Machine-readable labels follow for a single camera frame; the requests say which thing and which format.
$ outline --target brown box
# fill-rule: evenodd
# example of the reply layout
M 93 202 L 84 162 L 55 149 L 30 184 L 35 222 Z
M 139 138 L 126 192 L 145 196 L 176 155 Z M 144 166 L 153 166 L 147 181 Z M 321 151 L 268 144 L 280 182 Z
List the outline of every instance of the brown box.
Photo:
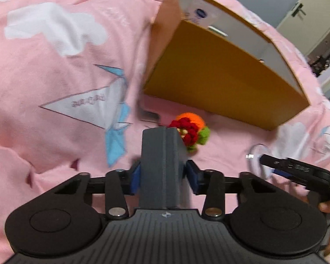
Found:
M 268 130 L 309 106 L 274 43 L 213 0 L 163 1 L 143 92 Z

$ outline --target black door handle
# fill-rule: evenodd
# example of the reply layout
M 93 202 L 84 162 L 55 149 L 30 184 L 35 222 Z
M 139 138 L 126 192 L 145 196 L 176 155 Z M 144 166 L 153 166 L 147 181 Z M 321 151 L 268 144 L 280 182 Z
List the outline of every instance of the black door handle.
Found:
M 303 4 L 300 3 L 298 5 L 298 7 L 293 11 L 293 13 L 291 14 L 291 16 L 292 17 L 295 17 L 298 14 L 298 12 L 302 12 L 303 15 L 306 15 L 305 11 L 302 10 L 302 7 L 303 7 Z

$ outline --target orange crocheted ball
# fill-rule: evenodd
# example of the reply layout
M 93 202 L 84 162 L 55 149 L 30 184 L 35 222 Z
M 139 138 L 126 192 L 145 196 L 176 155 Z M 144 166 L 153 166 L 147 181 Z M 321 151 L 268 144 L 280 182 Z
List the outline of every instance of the orange crocheted ball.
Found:
M 197 114 L 186 112 L 178 115 L 176 117 L 176 120 L 180 120 L 181 118 L 187 117 L 191 120 L 192 123 L 196 124 L 199 128 L 198 131 L 202 130 L 205 127 L 205 122 L 204 120 L 198 116 Z

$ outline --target pink bed sheet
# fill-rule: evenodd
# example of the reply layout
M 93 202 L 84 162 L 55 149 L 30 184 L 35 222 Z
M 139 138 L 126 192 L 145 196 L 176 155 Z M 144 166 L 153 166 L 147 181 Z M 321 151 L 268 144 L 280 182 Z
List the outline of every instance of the pink bed sheet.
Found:
M 0 263 L 12 254 L 4 234 L 11 211 L 78 172 L 103 176 L 140 156 L 142 131 L 157 126 L 137 106 L 161 1 L 0 0 Z M 262 143 L 275 157 L 330 170 L 330 102 L 302 55 L 238 1 L 217 1 L 273 39 L 312 105 L 273 132 L 160 99 L 148 109 L 163 124 L 186 111 L 202 115 L 212 132 L 193 155 L 202 169 L 238 176 L 249 170 L 248 149 Z M 193 196 L 191 206 L 203 200 Z M 227 212 L 235 206 L 229 196 Z

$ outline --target door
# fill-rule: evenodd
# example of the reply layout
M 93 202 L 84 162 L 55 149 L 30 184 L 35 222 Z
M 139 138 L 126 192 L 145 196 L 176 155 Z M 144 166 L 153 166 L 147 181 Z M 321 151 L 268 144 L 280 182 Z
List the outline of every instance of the door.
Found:
M 307 56 L 330 31 L 330 0 L 299 0 L 277 30 Z

